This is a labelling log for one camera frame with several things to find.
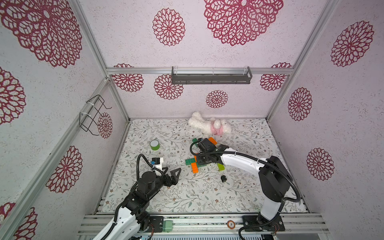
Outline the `dark green lego brick front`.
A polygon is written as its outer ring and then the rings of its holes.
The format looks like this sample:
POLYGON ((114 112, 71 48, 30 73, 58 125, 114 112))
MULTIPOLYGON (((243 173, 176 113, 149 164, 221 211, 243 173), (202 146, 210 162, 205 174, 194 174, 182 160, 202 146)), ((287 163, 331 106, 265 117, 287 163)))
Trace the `dark green lego brick front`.
POLYGON ((185 160, 185 163, 186 163, 187 166, 191 165, 192 163, 195 163, 195 162, 196 162, 196 159, 187 159, 187 160, 185 160))

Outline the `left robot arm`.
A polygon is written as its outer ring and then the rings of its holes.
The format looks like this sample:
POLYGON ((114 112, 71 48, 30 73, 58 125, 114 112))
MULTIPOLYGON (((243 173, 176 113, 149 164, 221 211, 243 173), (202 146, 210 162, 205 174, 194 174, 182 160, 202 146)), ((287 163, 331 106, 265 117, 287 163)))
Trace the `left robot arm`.
POLYGON ((138 232, 145 231, 150 225, 150 214, 146 211, 150 200, 161 188, 177 185, 182 169, 167 174, 168 168, 157 168, 143 154, 139 154, 136 163, 137 181, 130 193, 116 207, 114 217, 94 237, 95 240, 130 240, 138 232))

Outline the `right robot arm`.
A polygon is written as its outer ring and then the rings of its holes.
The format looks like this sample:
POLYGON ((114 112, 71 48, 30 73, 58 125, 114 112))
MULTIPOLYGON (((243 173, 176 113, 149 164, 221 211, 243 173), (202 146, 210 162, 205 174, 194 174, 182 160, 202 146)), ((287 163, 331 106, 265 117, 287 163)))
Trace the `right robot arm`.
POLYGON ((190 152, 204 165, 218 163, 257 175, 264 194, 264 202, 258 215, 259 222, 263 224, 276 220, 286 202, 298 203, 302 199, 293 178, 276 156, 267 159, 252 157, 226 145, 216 146, 207 138, 200 138, 192 143, 190 152))

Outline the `lime green lego brick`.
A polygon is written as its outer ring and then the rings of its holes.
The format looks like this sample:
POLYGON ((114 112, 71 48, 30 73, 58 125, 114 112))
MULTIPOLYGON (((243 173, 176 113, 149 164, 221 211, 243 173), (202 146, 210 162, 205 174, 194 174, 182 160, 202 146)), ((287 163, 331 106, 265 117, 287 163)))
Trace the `lime green lego brick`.
POLYGON ((225 170, 225 166, 224 166, 224 165, 222 165, 222 164, 217 164, 217 166, 218 166, 218 170, 219 170, 219 172, 225 170))

